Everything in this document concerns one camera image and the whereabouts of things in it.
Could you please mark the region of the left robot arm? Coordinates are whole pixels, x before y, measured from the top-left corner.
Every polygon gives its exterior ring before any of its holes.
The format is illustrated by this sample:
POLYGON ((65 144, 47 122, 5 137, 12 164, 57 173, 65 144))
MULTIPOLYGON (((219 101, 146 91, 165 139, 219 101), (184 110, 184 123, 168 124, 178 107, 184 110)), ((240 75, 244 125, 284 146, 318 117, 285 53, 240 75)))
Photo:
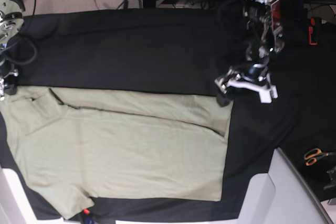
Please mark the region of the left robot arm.
POLYGON ((271 103, 278 98, 278 91, 271 82, 269 63, 284 48, 282 39, 280 0, 227 0, 217 11, 219 24, 223 30, 224 14, 234 3, 242 5, 239 15, 246 26, 244 34, 233 35, 234 41, 244 44, 245 55, 228 71, 215 79, 218 87, 217 103, 228 106, 240 90, 258 93, 261 103, 271 103))

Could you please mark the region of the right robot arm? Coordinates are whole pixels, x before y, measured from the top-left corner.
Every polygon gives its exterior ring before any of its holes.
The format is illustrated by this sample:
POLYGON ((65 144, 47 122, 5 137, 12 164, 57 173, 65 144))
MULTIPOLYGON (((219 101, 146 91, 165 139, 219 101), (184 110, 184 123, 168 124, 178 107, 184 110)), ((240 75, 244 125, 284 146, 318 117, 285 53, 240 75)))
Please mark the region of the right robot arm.
POLYGON ((8 82, 11 77, 18 76, 15 64, 7 57, 7 45, 10 39, 21 30, 24 18, 25 5, 23 0, 1 0, 1 101, 6 93, 14 93, 15 88, 8 82))

